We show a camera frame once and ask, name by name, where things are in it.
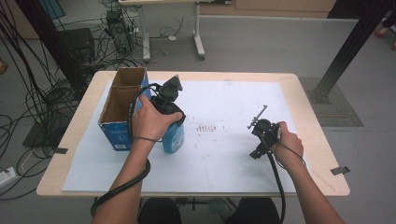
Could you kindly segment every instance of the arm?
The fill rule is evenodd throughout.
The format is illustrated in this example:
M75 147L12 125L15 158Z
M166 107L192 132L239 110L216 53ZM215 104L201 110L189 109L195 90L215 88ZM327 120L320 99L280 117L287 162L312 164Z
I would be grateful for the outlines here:
M276 159L284 165L296 188L306 223L344 223L332 205L315 184L301 159L290 152L285 146L298 155L303 156L304 147L297 134L290 133L286 122L280 122L280 142L272 147Z
M165 134L170 124L181 119L181 113L179 112L172 115L161 114L144 95L140 96L139 99L143 106L134 113L133 133L135 137L158 140ZM134 140L131 152L110 189L134 179L144 171L146 161L154 144L154 142L149 140ZM135 223L141 189L142 182L102 204L97 210L92 223Z

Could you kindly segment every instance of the white paper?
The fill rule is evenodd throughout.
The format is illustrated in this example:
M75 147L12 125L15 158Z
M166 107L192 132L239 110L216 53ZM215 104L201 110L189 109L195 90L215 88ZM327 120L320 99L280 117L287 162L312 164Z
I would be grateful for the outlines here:
M96 107L78 145L64 183L65 191L108 191L128 152L112 149L98 126L108 89ZM295 127L278 83L182 81L176 104L185 112L185 141L175 153L152 149L151 172L143 182L146 193L278 193L266 156L249 154L260 143L247 126L262 110L261 119L285 120ZM285 192L295 192L287 172L278 167Z

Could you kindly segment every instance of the trouser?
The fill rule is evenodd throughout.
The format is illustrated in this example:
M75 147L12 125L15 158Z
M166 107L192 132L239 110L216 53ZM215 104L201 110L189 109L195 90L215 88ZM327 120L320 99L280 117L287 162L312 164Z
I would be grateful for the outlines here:
M389 28L390 26L392 26L394 23L396 22L396 10L392 12L392 14L390 14L386 20L384 20L382 22L382 24Z
M139 224L181 224L176 203L168 198L148 199L140 212ZM279 216L270 198L243 198L226 224L278 224Z

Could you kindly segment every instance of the power strip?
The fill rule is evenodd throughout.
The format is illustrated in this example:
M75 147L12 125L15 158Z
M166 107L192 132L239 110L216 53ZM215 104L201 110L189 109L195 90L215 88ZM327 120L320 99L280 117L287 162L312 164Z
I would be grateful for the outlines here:
M7 169L8 173L6 171L3 171L0 173L0 188L11 182L12 180L18 178L17 175L15 174L14 168L9 167Z

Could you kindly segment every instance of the black pole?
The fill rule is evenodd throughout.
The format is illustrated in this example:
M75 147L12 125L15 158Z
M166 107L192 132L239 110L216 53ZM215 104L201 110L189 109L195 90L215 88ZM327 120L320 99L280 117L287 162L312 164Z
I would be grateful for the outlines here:
M15 2L64 73L76 97L81 99L87 90L87 82L84 80L77 62L71 57L59 38L50 16L40 5L39 0L15 0Z
M338 51L330 67L320 80L319 84L308 96L314 104L329 104L329 93L338 79L343 75L349 64L358 54L361 47L372 34L375 27L381 22L389 10L393 0L370 1L370 5L361 15L343 47Z

